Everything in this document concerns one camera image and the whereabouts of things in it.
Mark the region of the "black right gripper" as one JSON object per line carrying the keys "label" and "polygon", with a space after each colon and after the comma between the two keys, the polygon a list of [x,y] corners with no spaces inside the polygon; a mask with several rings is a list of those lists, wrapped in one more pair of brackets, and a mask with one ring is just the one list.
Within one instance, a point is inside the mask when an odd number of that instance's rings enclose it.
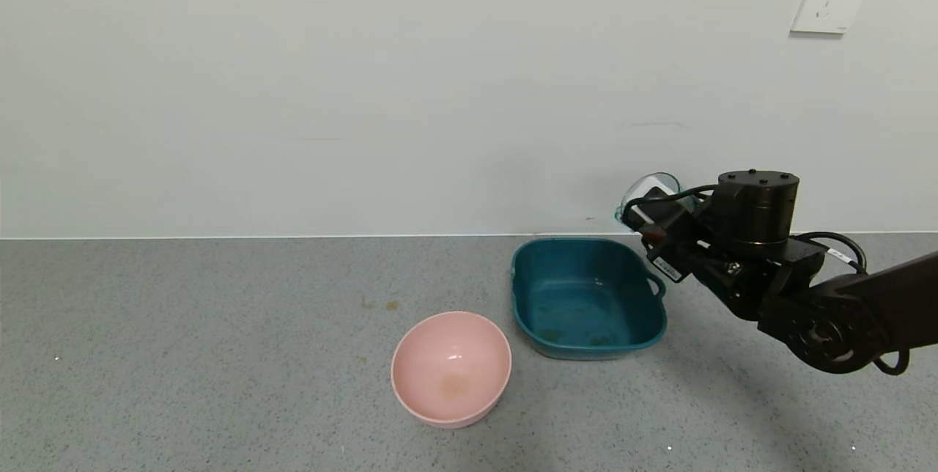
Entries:
{"label": "black right gripper", "polygon": [[640,229],[647,259],[668,279],[683,281],[710,266],[708,248],[699,244],[703,226],[682,204],[646,202],[624,208],[633,199],[660,198],[671,194],[666,187],[633,187],[622,199],[622,224]]}

